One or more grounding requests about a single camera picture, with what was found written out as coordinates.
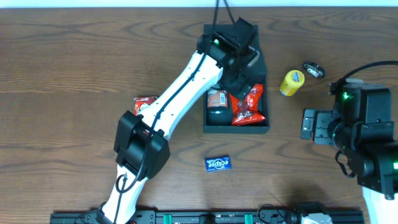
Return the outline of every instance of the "red snack bag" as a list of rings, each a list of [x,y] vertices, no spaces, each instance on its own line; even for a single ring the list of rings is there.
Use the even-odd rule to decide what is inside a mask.
[[[266,119],[265,116],[258,112],[257,108],[261,95],[261,84],[255,84],[244,100],[238,100],[233,95],[229,95],[234,113],[232,126],[242,126],[245,124],[257,123]]]
[[[234,113],[234,115],[238,112],[239,108],[238,108],[238,103],[239,100],[235,98],[235,96],[229,94],[229,98],[231,99],[231,104],[232,104],[232,112]]]
[[[249,110],[255,111],[255,112],[258,111],[257,106],[259,104],[261,95],[262,95],[262,85],[255,84],[245,99],[245,101],[249,105]]]
[[[246,111],[243,113],[239,113],[232,120],[232,126],[242,126],[245,124],[257,123],[260,121],[264,121],[266,119],[265,116],[260,114],[259,112]]]
[[[134,114],[137,116],[141,113],[141,111],[151,105],[157,96],[144,96],[144,97],[135,97],[134,101]]]

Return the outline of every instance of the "wooden table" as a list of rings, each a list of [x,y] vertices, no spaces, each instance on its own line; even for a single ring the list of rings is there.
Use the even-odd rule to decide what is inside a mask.
[[[379,60],[397,60],[398,9],[234,8],[259,25],[269,69],[266,135],[203,134],[199,100],[169,142],[171,157],[139,205],[159,210],[288,206],[319,201],[364,211],[361,187],[334,161],[336,149],[300,139],[304,108],[330,109],[328,83]],[[228,23],[226,11],[219,21]],[[213,9],[0,10],[0,223],[48,223],[54,211],[106,201],[116,178],[113,142],[133,98],[160,95],[185,68]],[[285,73],[313,60],[293,97]],[[396,67],[357,77],[392,90]],[[203,158],[229,154],[230,171],[207,174]]]

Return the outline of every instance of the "black cable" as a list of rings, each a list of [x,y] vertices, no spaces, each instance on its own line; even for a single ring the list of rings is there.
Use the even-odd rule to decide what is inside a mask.
[[[279,215],[281,218],[283,218],[283,220],[282,220],[282,221],[278,221],[278,223],[287,222],[286,217],[280,213],[279,209],[277,209],[274,205],[269,204],[269,203],[264,204],[264,205],[261,205],[261,206],[259,207],[259,209],[257,209],[256,215],[257,215],[258,219],[260,219],[260,221],[264,222],[265,224],[272,224],[272,223],[270,223],[270,222],[265,221],[263,218],[261,218],[261,216],[259,216],[259,210],[262,209],[262,208],[264,208],[264,207],[272,207],[272,208],[278,213],[278,215]]]
[[[349,78],[350,76],[354,75],[355,73],[367,69],[367,68],[371,68],[371,67],[375,67],[375,66],[380,66],[380,65],[398,65],[398,61],[381,61],[381,62],[373,62],[373,63],[369,63],[367,65],[361,66],[357,69],[354,69],[350,72],[348,72],[345,76],[343,76],[342,78],[340,78],[339,80],[337,80],[337,82],[335,83],[336,87],[339,87],[341,84],[345,83],[346,79]]]
[[[231,18],[232,24],[235,25],[235,20],[234,20],[234,17],[232,16],[231,11],[229,10],[228,2],[226,0],[224,0],[224,3],[225,3],[225,6],[226,6],[226,10],[228,11],[229,18]]]
[[[218,14],[218,4],[219,4],[220,0],[216,0],[216,9],[214,12],[214,17],[213,17],[213,27],[212,27],[212,31],[211,31],[211,37],[210,40],[212,40],[212,36],[213,36],[213,32],[215,30],[216,27],[216,21],[217,21],[217,14]],[[156,113],[155,119],[152,122],[152,126],[150,127],[149,130],[149,135],[148,135],[148,141],[150,141],[150,138],[152,137],[152,135],[154,134],[154,128],[156,125],[157,120],[160,118],[160,114],[164,111],[164,109],[167,107],[167,105],[181,92],[182,89],[184,89],[184,87],[195,77],[196,73],[199,71],[203,61],[205,61],[205,57],[206,57],[206,52],[208,52],[210,48],[210,44],[208,44],[206,46],[206,51],[203,52],[202,58],[200,59],[200,62],[198,64],[198,66],[196,67],[196,69],[191,73],[190,77],[182,84],[182,86],[180,86],[180,88],[165,102],[165,104],[160,108],[160,110]],[[131,190],[133,188],[133,186],[136,184],[136,182],[138,181],[138,179],[141,178],[141,175],[144,174],[144,164],[145,164],[145,158],[147,155],[147,151],[148,151],[148,146],[149,144],[145,145],[145,149],[144,149],[144,154],[142,155],[142,160],[141,160],[141,165],[140,168],[138,170],[138,173],[136,175],[136,177],[134,178],[134,180],[132,181],[132,183],[124,190],[120,190],[119,188],[119,181],[121,177],[118,177],[116,179],[116,190],[119,192],[119,194],[123,194],[126,193],[127,191]]]
[[[127,181],[127,175],[123,174],[120,175],[120,177],[124,177],[123,178],[123,185],[122,185],[122,190],[124,189],[124,187],[126,186],[126,181]],[[118,199],[118,206],[116,207],[116,214],[114,215],[114,220],[113,220],[113,224],[116,224],[116,220],[118,219],[118,214],[119,214],[119,208],[120,208],[120,202],[122,200],[122,193],[119,194],[119,199]]]
[[[355,174],[354,172],[351,172],[350,174],[348,174],[347,169],[346,169],[346,166],[345,166],[342,162],[340,162],[340,161],[338,160],[338,158],[339,158],[341,155],[344,155],[344,154],[343,154],[343,152],[342,152],[341,150],[339,150],[339,151],[336,153],[336,155],[335,155],[335,161],[338,163],[338,165],[340,166],[341,171],[343,172],[343,174],[344,174],[345,176],[347,176],[348,178],[351,178],[351,179],[354,178],[354,177],[356,176],[356,174]]]

